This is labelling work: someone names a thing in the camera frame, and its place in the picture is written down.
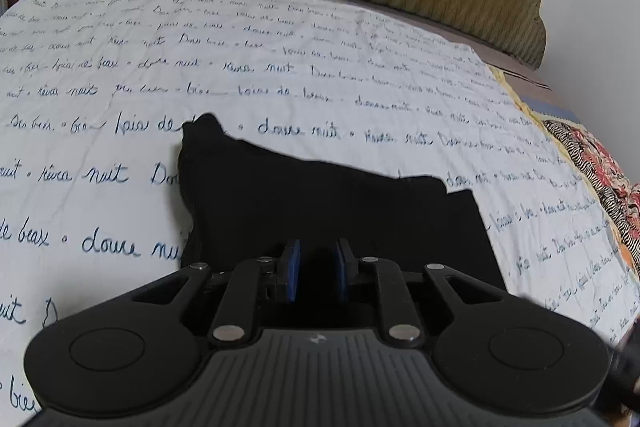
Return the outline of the black pants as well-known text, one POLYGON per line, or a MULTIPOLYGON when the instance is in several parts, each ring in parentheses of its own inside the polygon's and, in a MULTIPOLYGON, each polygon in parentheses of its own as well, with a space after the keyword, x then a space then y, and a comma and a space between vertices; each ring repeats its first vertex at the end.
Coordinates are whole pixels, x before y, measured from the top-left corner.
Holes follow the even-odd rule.
POLYGON ((273 321, 294 329, 359 329, 380 317, 378 296, 343 288, 337 243, 355 257, 393 261, 405 272, 441 263, 506 287, 474 195, 432 176, 390 178, 301 160, 224 133, 205 114, 182 127, 179 190, 193 229, 180 265, 216 272, 279 257, 300 246, 296 295, 273 321))

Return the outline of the floral patterned blanket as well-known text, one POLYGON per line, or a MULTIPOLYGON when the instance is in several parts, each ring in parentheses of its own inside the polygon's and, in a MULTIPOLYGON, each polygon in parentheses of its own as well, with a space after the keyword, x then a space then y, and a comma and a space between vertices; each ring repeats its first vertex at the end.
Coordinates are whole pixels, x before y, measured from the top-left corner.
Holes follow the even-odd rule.
POLYGON ((638 277, 639 183, 630 181, 613 155, 583 124, 536 112, 528 105, 522 111, 542 131, 544 142, 555 147, 551 158, 544 162, 572 165, 597 196, 623 260, 638 277))

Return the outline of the white bedsheet with blue script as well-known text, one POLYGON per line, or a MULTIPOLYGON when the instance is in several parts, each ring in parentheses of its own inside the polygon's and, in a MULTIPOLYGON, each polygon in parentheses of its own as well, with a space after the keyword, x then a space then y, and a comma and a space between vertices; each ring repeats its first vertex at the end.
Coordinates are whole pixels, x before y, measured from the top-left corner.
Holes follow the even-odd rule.
POLYGON ((1 421, 40 329, 175 269, 184 122, 468 188, 511 293, 616 343, 639 284, 596 194, 475 51, 326 0, 21 0, 1 19, 1 421))

